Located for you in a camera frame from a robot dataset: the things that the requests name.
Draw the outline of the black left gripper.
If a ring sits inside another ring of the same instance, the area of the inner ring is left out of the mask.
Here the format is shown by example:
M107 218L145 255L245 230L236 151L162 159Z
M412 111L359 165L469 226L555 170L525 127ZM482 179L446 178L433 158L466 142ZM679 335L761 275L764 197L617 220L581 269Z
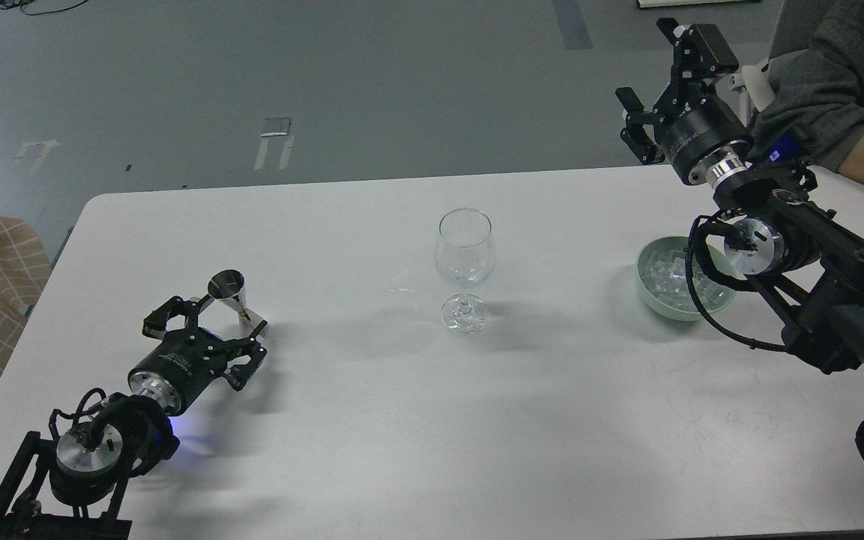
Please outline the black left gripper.
M152 399L166 415L182 415L215 380L241 391L253 379L268 353L258 337L223 340L198 328L205 304L201 298L168 298L142 322L142 335L159 344L129 373L133 395ZM168 331L168 322L183 317L183 329Z

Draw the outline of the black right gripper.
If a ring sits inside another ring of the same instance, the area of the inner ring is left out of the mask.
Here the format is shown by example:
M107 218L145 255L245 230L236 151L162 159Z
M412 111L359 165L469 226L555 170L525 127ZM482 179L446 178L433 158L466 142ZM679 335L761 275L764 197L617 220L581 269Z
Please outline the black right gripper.
M652 107L645 107L633 88L615 88L625 127L621 140L644 165L670 161L685 185L704 158L723 147L746 156L753 145L747 127L717 95L716 83L740 70L733 49L713 24L683 26L675 18L658 18L657 28L673 47L670 82ZM679 115L669 106L693 106Z

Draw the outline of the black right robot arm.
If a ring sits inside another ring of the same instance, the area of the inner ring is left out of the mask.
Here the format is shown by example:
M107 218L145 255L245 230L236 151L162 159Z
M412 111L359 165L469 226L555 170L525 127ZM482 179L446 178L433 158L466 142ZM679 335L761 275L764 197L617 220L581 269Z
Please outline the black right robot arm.
M717 95L740 62L713 24L657 20L671 44L670 81L654 106L618 88L620 136L644 165L668 161L685 185L707 185L717 211L694 219L685 247L714 283L757 293L782 321L781 343L723 328L748 348L789 353L824 374L864 366L864 238L809 199L818 185L795 133L748 161L753 136Z

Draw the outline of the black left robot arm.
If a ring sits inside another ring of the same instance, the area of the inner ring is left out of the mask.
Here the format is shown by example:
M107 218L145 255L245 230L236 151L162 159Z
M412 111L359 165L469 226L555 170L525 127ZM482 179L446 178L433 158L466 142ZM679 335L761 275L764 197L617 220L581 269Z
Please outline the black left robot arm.
M268 323L243 291L172 297L143 322L157 346L130 370L128 393L93 388L55 408L49 438L30 431L0 483L0 539L127 539L119 512L131 479L178 451L172 420L215 380L241 391L267 355Z

